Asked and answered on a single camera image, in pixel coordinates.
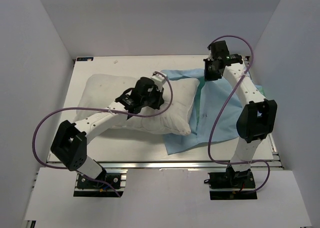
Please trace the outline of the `blue green satin pillowcase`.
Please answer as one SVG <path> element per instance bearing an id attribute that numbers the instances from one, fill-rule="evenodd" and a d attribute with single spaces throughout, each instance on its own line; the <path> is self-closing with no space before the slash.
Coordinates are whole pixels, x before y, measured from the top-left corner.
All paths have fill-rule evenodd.
<path id="1" fill-rule="evenodd" d="M 231 85 L 224 78 L 206 82 L 203 69 L 162 70 L 162 72 L 167 74 L 171 83 L 180 79 L 186 80 L 187 78 L 199 80 L 189 120 L 191 134 L 187 136 L 165 135 L 164 144 L 167 154 L 185 152 L 199 144 L 207 143 L 214 121 L 232 91 Z M 236 122 L 242 110 L 243 108 L 237 95 L 233 95 L 214 129 L 213 138 L 211 139 L 213 143 L 224 142 L 238 137 Z"/>

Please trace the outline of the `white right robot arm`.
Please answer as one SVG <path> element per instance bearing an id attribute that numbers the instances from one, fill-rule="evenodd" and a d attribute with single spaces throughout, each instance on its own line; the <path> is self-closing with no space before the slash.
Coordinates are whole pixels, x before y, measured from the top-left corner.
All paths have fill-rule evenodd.
<path id="1" fill-rule="evenodd" d="M 249 67 L 241 55 L 230 54 L 225 41 L 214 41 L 208 46 L 210 55 L 204 60 L 205 81 L 225 78 L 242 105 L 236 122 L 239 136 L 237 147 L 231 158 L 226 182 L 238 187 L 244 181 L 260 143 L 273 131 L 277 113 L 275 100 L 268 100 L 255 86 L 249 76 Z"/>

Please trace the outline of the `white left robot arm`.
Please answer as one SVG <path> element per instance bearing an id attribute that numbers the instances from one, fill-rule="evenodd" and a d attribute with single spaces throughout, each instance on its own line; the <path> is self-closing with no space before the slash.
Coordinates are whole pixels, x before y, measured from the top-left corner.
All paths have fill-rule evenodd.
<path id="1" fill-rule="evenodd" d="M 56 132 L 51 152 L 69 170 L 88 177 L 94 187 L 101 187 L 107 172 L 87 155 L 87 145 L 97 136 L 132 117 L 140 117 L 145 107 L 160 109 L 164 103 L 163 92 L 167 76 L 155 72 L 150 78 L 141 77 L 133 88 L 117 97 L 104 112 L 70 123 L 63 121 Z"/>

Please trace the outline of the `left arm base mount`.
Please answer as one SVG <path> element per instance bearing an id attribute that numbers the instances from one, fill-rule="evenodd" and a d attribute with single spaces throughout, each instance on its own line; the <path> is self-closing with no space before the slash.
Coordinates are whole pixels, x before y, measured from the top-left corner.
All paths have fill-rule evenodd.
<path id="1" fill-rule="evenodd" d="M 77 174 L 74 197 L 120 198 L 126 185 L 126 175 L 121 172 L 105 172 L 95 180 Z"/>

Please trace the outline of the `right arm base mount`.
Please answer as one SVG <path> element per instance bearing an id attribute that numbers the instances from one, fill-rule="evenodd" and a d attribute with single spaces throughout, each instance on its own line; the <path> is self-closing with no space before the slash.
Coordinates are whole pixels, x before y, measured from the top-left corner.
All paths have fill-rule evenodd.
<path id="1" fill-rule="evenodd" d="M 208 173 L 210 200 L 256 200 L 256 184 L 251 169 L 235 172 L 228 166 L 224 172 Z"/>

